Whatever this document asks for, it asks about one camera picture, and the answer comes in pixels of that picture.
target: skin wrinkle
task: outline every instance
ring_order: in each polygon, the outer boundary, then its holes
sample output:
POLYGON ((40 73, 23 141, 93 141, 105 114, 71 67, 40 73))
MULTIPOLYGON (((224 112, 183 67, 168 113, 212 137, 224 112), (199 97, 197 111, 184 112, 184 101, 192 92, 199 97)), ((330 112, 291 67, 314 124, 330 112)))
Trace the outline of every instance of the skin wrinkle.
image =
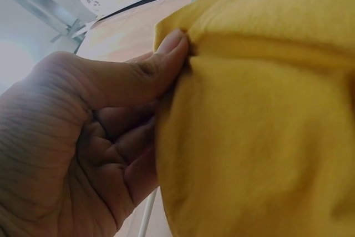
POLYGON ((77 156, 76 162, 77 162, 78 166, 80 167, 80 169, 83 171, 83 174, 85 175, 85 177, 86 177, 88 183, 90 184, 91 188, 95 191, 96 195, 99 197, 99 199, 106 205, 107 209, 110 211, 110 213, 111 213, 111 215, 112 215, 112 218, 114 219, 114 221, 115 221, 115 223, 116 223, 116 228, 119 229, 118 223, 117 223, 117 221, 116 221, 116 219, 115 219, 115 215, 114 215, 113 211, 111 210, 110 206, 109 206, 108 203, 105 201, 105 199, 104 199, 104 198, 100 195, 100 193, 97 191, 97 189, 92 185, 92 181, 90 181, 90 179, 89 179, 89 177, 88 177, 86 171, 84 170, 84 168, 83 168, 83 166, 82 166, 82 164, 81 164, 81 162, 80 162, 78 156, 77 156))

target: finger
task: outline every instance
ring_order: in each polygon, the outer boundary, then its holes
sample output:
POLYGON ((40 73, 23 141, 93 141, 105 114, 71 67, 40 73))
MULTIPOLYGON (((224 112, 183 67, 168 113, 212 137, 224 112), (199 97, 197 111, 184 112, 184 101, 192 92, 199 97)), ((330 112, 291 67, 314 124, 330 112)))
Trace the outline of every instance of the finger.
POLYGON ((116 162, 129 165, 154 145, 154 120, 122 135, 105 152, 107 159, 119 159, 116 162))
POLYGON ((148 103, 163 94, 178 76, 187 50, 187 37, 175 30, 143 61, 99 62, 56 53, 39 63, 35 71, 39 74, 45 69, 49 75, 42 72, 41 77, 46 76, 47 84, 76 95, 89 109, 123 107, 148 103))
POLYGON ((126 168, 124 180, 135 206, 158 187, 153 147, 126 168))
POLYGON ((157 103, 150 102, 124 108, 104 108, 95 112, 95 118, 105 129, 106 137, 115 140, 129 130, 147 122, 155 113, 157 103))
POLYGON ((140 55, 140 56, 138 56, 138 57, 136 57, 136 58, 132 58, 132 59, 126 61, 126 62, 134 63, 134 62, 144 61, 144 60, 150 58, 152 55, 153 55, 153 52, 148 52, 148 53, 145 53, 145 54, 143 54, 143 55, 140 55))

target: knuckle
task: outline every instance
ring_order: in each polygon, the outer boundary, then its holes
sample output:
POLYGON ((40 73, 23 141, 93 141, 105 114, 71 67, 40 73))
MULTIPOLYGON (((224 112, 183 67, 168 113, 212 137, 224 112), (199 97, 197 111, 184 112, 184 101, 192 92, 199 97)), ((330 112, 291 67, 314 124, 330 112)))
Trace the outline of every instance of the knuckle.
POLYGON ((145 82, 156 82, 161 74, 161 61, 163 56, 160 54, 153 54, 148 60, 142 62, 131 63, 136 75, 145 82))

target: light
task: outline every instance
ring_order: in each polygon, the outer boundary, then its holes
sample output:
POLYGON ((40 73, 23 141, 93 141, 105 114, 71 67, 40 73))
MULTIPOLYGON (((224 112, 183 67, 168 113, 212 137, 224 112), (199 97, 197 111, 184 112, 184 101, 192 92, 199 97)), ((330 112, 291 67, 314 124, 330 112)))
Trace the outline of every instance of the light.
POLYGON ((0 40, 0 83, 10 87, 32 70, 33 59, 19 44, 0 40))

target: metal frame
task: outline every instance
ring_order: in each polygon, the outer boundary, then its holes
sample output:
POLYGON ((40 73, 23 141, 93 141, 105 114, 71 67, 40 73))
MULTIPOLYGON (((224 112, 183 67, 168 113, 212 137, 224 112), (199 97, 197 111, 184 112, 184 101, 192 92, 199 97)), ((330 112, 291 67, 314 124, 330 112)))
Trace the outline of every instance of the metal frame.
POLYGON ((59 36, 67 37, 80 43, 82 37, 72 39, 73 33, 80 27, 80 20, 53 0, 14 0, 41 21, 55 29, 59 36))

